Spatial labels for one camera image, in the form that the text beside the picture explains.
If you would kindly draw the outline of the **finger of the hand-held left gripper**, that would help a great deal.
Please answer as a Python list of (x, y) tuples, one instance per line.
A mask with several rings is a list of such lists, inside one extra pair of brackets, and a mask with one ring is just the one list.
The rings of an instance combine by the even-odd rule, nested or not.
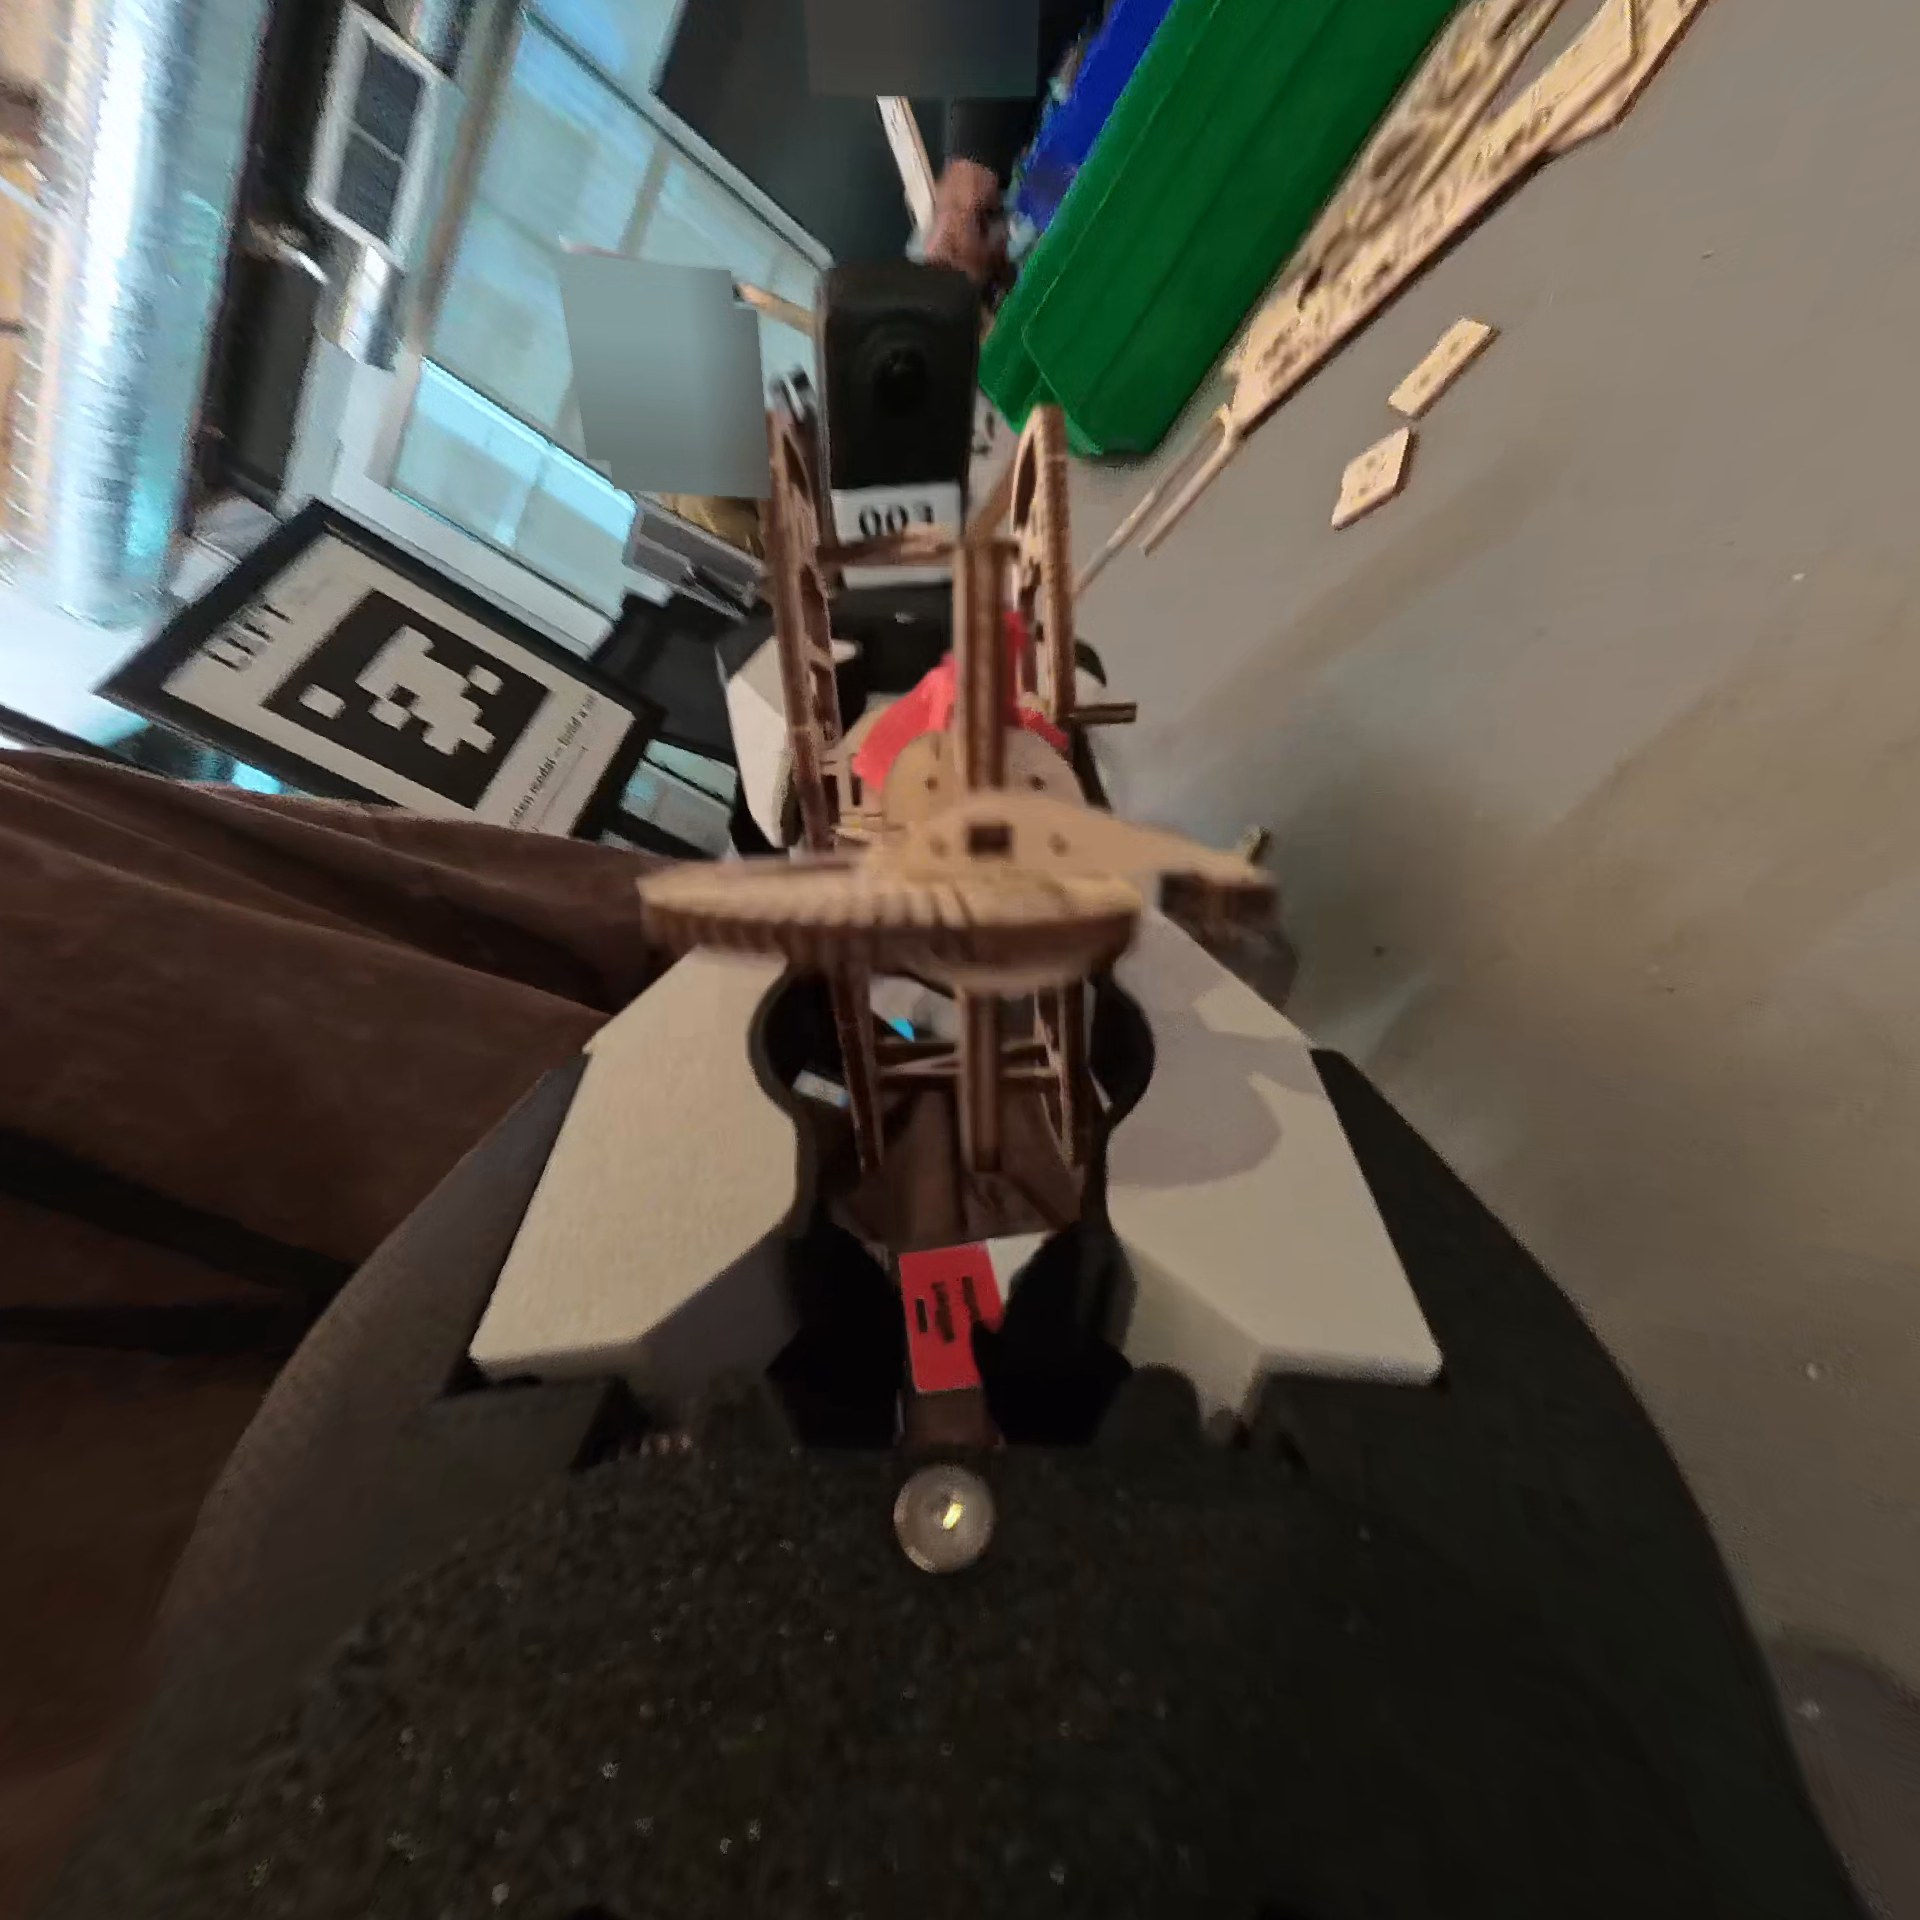
[(776, 635), (723, 638), (723, 701), (738, 771), (738, 809), (773, 850), (797, 837), (793, 734)]

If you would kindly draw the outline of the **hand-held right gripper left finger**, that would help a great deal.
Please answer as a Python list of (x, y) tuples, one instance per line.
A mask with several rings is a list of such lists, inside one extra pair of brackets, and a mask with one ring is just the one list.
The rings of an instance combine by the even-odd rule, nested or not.
[(760, 1041), (770, 957), (693, 952), (586, 1045), (470, 1362), (490, 1380), (709, 1389), (797, 1331), (803, 1133)]

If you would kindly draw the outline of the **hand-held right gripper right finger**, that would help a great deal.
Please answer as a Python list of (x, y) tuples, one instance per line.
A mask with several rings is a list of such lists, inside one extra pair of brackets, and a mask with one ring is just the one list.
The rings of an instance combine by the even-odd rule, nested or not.
[(1149, 1041), (1106, 1141), (1123, 1357), (1205, 1414), (1250, 1418), (1280, 1373), (1427, 1386), (1437, 1341), (1307, 1038), (1160, 914), (1114, 987)]

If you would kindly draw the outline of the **wooden model airplane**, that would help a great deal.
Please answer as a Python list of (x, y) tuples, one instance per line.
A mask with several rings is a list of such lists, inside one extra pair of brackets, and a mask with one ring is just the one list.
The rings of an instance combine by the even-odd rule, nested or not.
[[(824, 978), (861, 1196), (893, 1194), (887, 1114), (947, 1100), (965, 1227), (1061, 1229), (1093, 1142), (1092, 985), (1147, 907), (1234, 925), (1271, 896), (1244, 856), (1090, 806), (1072, 751), (1078, 631), (1062, 414), (1037, 409), (958, 533), (831, 539), (820, 434), (770, 409), (765, 515), (801, 845), (641, 883), (671, 949), (773, 955)], [(827, 584), (858, 565), (940, 568), (949, 692), (879, 774), (856, 768), (831, 659)]]

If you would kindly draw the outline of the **grey desk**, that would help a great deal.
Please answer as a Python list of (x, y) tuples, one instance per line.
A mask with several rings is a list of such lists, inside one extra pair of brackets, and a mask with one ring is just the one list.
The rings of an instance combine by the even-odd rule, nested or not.
[(1706, 3), (1085, 602), (1117, 799), (1271, 831), (1395, 1185), (1445, 1160), (1640, 1414), (1487, 1499), (1662, 1681), (1735, 1633), (1708, 1784), (1812, 1806), (1712, 1812), (1733, 1916), (1916, 1916), (1916, 186), (1916, 3)]

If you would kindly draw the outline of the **blue plastic bin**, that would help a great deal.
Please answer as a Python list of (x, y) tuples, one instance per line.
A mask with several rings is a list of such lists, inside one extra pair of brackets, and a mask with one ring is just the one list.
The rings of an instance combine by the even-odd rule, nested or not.
[(1088, 3), (1072, 26), (1047, 78), (1034, 129), (1011, 167), (1016, 255), (1037, 245), (1061, 211), (1173, 9), (1173, 2), (1099, 2)]

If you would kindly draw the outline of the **green plastic bin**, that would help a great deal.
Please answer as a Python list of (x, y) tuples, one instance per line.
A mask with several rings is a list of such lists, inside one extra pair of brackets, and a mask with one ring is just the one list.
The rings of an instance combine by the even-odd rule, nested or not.
[(1456, 9), (1173, 3), (983, 340), (1008, 428), (1161, 445)]

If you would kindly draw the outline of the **red badge card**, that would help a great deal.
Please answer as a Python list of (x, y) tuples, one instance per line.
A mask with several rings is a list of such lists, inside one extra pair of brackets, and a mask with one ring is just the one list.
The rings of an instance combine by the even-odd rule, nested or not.
[(981, 1382), (972, 1352), (978, 1329), (999, 1329), (1004, 1283), (994, 1242), (972, 1240), (901, 1254), (895, 1279), (912, 1390), (942, 1396)]

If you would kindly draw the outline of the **wooden parts sheet with prongs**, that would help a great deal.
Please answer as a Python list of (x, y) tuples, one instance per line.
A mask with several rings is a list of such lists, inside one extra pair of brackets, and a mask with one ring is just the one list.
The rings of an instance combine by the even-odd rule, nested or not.
[(1558, 2), (1468, 3), (1433, 40), (1280, 285), (1246, 323), (1229, 357), (1234, 391), (1209, 432), (1092, 553), (1078, 590), (1092, 587), (1128, 544), (1154, 552), (1287, 396), (1523, 179), (1500, 189), (1437, 181), (1475, 128), (1523, 94), (1506, 101), (1503, 88), (1559, 13)]

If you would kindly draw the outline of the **small square wooden piece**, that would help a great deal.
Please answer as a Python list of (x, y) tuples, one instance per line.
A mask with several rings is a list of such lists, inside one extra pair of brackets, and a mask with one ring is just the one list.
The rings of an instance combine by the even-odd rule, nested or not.
[(1461, 317), (1449, 325), (1424, 359), (1395, 384), (1387, 406), (1415, 422), (1451, 391), (1466, 368), (1500, 337), (1500, 327)]
[(1331, 530), (1355, 524), (1402, 489), (1415, 443), (1415, 426), (1401, 424), (1348, 461), (1336, 481)]

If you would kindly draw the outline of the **white vent grille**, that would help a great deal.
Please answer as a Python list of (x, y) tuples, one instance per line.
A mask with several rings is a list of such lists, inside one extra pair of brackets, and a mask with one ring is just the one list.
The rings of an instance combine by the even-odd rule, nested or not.
[(310, 152), (306, 205), (404, 271), (424, 228), (446, 71), (380, 17), (344, 3)]

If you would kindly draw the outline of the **narrow wooden parts sheet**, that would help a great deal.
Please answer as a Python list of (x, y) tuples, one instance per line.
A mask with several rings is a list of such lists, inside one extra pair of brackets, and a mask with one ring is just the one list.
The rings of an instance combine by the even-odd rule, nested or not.
[(1703, 2), (1602, 2), (1523, 94), (1485, 117), (1439, 182), (1500, 189), (1607, 132), (1687, 32)]

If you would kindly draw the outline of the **large silver ventilation duct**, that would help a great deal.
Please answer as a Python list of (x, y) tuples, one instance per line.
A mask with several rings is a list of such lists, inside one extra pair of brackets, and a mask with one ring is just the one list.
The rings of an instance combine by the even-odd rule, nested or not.
[(235, 132), (213, 3), (59, 3), (27, 246), (3, 571), (101, 627), (165, 587)]

